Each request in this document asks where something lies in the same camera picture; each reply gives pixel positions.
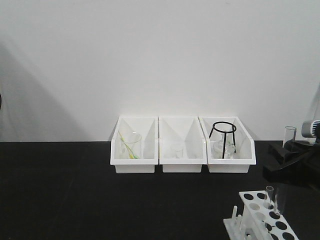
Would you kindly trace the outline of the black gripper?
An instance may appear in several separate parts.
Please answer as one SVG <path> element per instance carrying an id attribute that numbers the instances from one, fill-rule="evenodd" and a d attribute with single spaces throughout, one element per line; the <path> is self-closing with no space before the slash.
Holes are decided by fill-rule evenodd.
<path id="1" fill-rule="evenodd" d="M 284 146 L 271 142 L 263 177 L 272 183 L 320 189 L 320 144 L 287 141 Z"/>

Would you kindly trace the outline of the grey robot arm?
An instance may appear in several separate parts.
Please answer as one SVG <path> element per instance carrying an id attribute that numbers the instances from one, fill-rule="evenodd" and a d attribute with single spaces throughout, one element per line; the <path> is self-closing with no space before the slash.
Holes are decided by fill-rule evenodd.
<path id="1" fill-rule="evenodd" d="M 302 124 L 301 135 L 315 142 L 287 140 L 283 145 L 270 143 L 271 160 L 263 166 L 263 176 L 273 183 L 290 184 L 320 190 L 320 121 Z"/>

